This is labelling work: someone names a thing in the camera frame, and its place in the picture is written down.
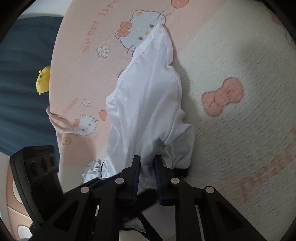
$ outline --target gray fabric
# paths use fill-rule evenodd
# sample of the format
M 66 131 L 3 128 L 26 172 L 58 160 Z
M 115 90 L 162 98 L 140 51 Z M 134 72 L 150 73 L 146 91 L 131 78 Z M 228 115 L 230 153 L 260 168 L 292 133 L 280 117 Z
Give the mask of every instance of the gray fabric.
M 0 151 L 11 156 L 26 146 L 53 145 L 56 132 L 45 109 L 49 94 L 36 91 L 38 71 L 51 64 L 62 17 L 17 20 L 0 44 Z

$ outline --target metal screw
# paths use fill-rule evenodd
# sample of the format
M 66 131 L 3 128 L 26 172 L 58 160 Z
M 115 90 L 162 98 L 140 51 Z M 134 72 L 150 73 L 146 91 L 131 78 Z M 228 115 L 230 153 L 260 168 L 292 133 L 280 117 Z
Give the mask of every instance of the metal screw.
M 172 178 L 170 181 L 171 181 L 172 184 L 178 184 L 180 182 L 180 180 L 178 178 L 175 178 L 175 177 Z
M 207 193 L 213 193 L 213 192 L 215 191 L 215 189 L 214 189 L 213 187 L 206 187 L 206 188 L 205 188 L 205 191 L 206 191 Z
M 84 186 L 84 187 L 82 187 L 82 188 L 80 189 L 80 191 L 81 191 L 82 193 L 88 193 L 88 192 L 89 192 L 89 187 Z
M 116 179 L 115 179 L 115 182 L 116 182 L 117 184 L 121 184 L 121 183 L 124 183 L 124 179 L 121 178 L 121 177 L 119 177 L 119 178 L 116 178 Z

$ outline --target white t-shirt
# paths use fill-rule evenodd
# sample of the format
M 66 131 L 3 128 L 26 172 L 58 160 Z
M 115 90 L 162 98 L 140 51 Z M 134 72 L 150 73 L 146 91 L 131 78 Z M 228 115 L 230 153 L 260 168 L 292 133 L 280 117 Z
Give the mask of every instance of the white t-shirt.
M 118 78 L 116 89 L 107 97 L 111 131 L 102 177 L 111 177 L 130 167 L 134 155 L 139 155 L 138 192 L 142 192 L 156 189 L 155 155 L 160 154 L 164 165 L 172 169 L 190 166 L 194 128 L 182 122 L 185 115 L 180 103 L 182 87 L 179 75 L 170 66 L 172 61 L 172 41 L 166 29 L 158 24 L 136 48 L 130 64 Z M 143 212 L 149 213 L 145 215 L 147 219 L 154 217 L 152 222 L 148 221 L 162 238 L 174 234 L 174 224 L 169 225 L 169 230 L 161 228 L 168 217 L 164 210 L 173 213 L 173 209 L 159 205 Z

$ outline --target pink bow print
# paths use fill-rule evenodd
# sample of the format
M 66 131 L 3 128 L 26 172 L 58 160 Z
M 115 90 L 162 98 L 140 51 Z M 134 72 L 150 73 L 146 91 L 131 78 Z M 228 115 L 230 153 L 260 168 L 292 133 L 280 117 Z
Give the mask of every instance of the pink bow print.
M 72 127 L 78 127 L 80 123 L 80 120 L 75 119 L 75 122 L 72 124 Z
M 218 116 L 229 103 L 238 103 L 244 95 L 242 84 L 237 78 L 228 78 L 217 91 L 206 92 L 202 95 L 202 105 L 210 116 Z
M 129 29 L 132 27 L 130 22 L 122 22 L 120 24 L 120 30 L 117 32 L 117 37 L 126 37 L 129 35 Z

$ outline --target hello kitty face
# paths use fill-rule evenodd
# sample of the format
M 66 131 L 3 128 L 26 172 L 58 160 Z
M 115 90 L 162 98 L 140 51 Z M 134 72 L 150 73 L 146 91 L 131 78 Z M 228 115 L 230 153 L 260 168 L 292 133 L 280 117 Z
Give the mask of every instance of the hello kitty face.
M 81 136 L 88 136 L 96 129 L 96 121 L 91 116 L 80 115 L 80 119 L 76 119 L 72 127 L 74 133 Z
M 120 39 L 128 51 L 134 51 L 158 23 L 165 24 L 167 15 L 163 12 L 136 10 L 129 22 L 120 24 L 120 30 L 117 31 L 115 37 Z

